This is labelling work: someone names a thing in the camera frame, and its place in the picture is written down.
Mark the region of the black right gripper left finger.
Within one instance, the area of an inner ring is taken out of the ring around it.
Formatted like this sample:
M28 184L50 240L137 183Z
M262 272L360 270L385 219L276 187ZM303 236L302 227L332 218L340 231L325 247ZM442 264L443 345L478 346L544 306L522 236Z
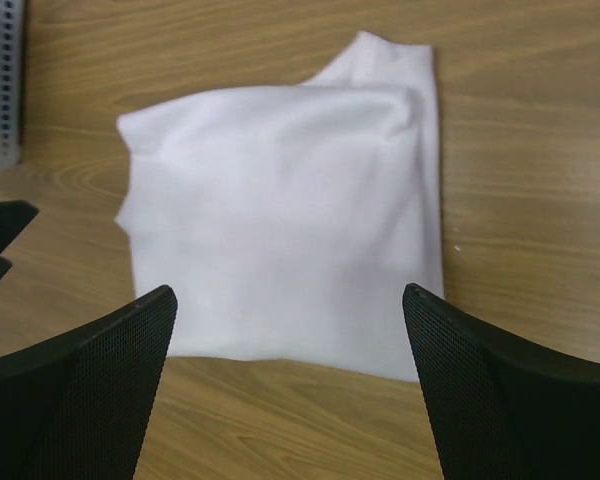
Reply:
M0 479L131 479L171 340L160 286L0 357Z

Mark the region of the white plastic laundry basket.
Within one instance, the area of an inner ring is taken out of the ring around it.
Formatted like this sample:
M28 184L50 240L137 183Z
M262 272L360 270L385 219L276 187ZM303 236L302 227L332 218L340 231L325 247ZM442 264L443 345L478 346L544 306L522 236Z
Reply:
M0 0L0 170L21 159L27 3Z

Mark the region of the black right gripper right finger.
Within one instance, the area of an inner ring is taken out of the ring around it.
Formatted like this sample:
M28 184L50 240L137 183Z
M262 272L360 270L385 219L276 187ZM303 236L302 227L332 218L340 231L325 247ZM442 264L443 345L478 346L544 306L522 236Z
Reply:
M446 479L600 479L600 363L410 284L403 310Z

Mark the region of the white t shirt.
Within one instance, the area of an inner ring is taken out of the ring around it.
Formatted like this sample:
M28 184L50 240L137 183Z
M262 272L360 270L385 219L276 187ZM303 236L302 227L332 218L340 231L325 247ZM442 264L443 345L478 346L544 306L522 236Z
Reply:
M434 51L361 32L314 77L121 116L137 294L173 288L172 357L413 382L406 285L442 294Z

